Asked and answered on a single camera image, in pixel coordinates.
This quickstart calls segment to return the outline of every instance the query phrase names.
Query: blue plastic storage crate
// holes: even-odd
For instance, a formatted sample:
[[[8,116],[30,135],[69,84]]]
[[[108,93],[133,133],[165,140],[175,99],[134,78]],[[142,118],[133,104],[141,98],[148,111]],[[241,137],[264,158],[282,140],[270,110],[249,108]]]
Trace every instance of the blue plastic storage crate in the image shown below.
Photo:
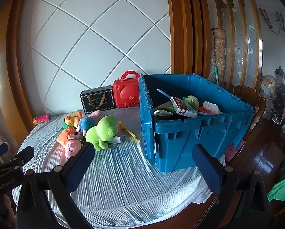
[[[169,99],[157,89],[178,98],[194,95],[200,106],[204,101],[217,104],[223,114],[159,120],[154,108]],[[239,145],[253,117],[251,105],[197,74],[141,75],[139,103],[146,155],[160,172],[195,166],[192,147],[197,143],[221,157],[231,142]]]

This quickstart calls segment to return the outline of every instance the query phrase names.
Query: green plush frog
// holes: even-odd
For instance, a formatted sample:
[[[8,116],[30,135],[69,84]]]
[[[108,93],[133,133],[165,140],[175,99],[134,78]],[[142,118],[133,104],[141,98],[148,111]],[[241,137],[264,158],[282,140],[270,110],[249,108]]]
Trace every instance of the green plush frog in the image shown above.
[[[95,151],[107,149],[107,141],[111,141],[117,134],[118,128],[114,116],[105,116],[98,124],[86,132],[85,139],[94,145]]]

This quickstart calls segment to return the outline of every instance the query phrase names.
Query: blue stick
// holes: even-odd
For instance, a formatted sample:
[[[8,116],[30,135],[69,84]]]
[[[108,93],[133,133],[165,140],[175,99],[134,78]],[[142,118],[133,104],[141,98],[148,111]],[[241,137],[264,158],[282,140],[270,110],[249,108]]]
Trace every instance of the blue stick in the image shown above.
[[[164,96],[168,97],[169,99],[171,99],[171,96],[169,96],[168,94],[166,94],[165,92],[163,92],[160,89],[157,89],[158,92],[162,93]]]

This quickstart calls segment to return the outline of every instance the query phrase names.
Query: stuffed animal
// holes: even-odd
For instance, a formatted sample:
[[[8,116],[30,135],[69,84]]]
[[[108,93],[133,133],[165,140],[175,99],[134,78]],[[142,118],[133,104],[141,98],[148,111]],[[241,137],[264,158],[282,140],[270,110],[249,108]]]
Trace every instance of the stuffed animal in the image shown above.
[[[102,118],[102,112],[100,110],[94,111],[89,115],[89,117],[93,117],[95,120],[95,125],[97,125]]]
[[[81,141],[76,139],[75,129],[68,127],[63,130],[57,138],[57,142],[65,148],[65,157],[70,158],[80,151]]]
[[[76,132],[80,132],[83,136],[86,135],[86,132],[91,129],[93,126],[98,124],[98,121],[101,119],[101,111],[97,110],[92,112],[88,117],[82,118],[79,121],[79,125],[76,129]]]
[[[98,122],[97,126],[92,127],[86,132],[86,142],[92,143],[96,151],[107,149],[106,141],[111,141],[118,133],[116,120],[113,116],[105,116]]]
[[[65,120],[63,123],[63,129],[66,129],[65,127],[78,127],[79,121],[82,119],[82,113],[73,111],[67,116],[65,116]]]
[[[79,125],[76,129],[76,132],[80,132],[83,136],[86,135],[86,132],[96,125],[95,119],[93,117],[85,117],[79,121]]]
[[[197,110],[198,109],[198,99],[193,96],[193,95],[189,95],[187,97],[183,97],[183,100],[187,103],[189,103],[189,105],[194,109]]]

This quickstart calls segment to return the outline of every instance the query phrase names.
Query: orange plush toy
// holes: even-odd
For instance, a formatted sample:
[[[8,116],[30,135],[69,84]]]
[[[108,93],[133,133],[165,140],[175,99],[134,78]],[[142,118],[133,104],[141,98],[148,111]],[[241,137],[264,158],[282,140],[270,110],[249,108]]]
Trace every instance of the orange plush toy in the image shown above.
[[[68,127],[57,138],[57,142],[65,148],[65,157],[70,158],[80,151],[81,141],[76,139],[75,129]]]

